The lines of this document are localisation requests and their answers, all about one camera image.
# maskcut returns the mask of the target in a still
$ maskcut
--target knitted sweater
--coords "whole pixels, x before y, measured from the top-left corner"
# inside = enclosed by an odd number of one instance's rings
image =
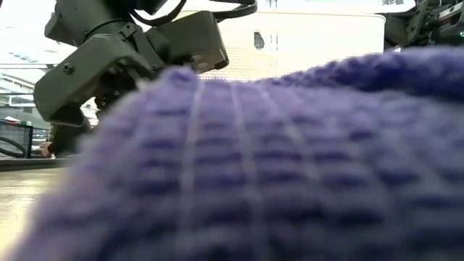
[[[11,260],[463,260],[462,49],[175,68],[99,127]]]

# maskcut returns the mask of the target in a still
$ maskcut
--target screw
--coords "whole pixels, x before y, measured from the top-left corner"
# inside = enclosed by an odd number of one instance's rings
[[[161,67],[158,66],[158,65],[152,65],[152,70],[157,72],[157,71],[160,71],[161,70]]]
[[[67,75],[72,74],[74,72],[74,65],[66,63],[65,66],[63,66],[63,72]]]

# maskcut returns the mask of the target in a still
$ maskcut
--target person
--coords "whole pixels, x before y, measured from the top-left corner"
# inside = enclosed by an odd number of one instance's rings
[[[91,131],[91,125],[85,117],[82,126],[52,125],[52,141],[40,145],[43,157],[50,158],[53,154],[56,158],[68,157],[78,152],[78,139]]]
[[[462,260],[464,49],[127,95],[11,261]]]

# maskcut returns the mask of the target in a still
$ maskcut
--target wooden floor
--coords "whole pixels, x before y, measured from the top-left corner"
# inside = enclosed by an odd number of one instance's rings
[[[40,194],[54,186],[61,169],[0,172],[0,260],[27,225]]]

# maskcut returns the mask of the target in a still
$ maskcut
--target purple knitted fabric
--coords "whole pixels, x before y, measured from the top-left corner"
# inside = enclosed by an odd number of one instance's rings
[[[463,49],[172,69],[100,127],[11,260],[464,260]]]

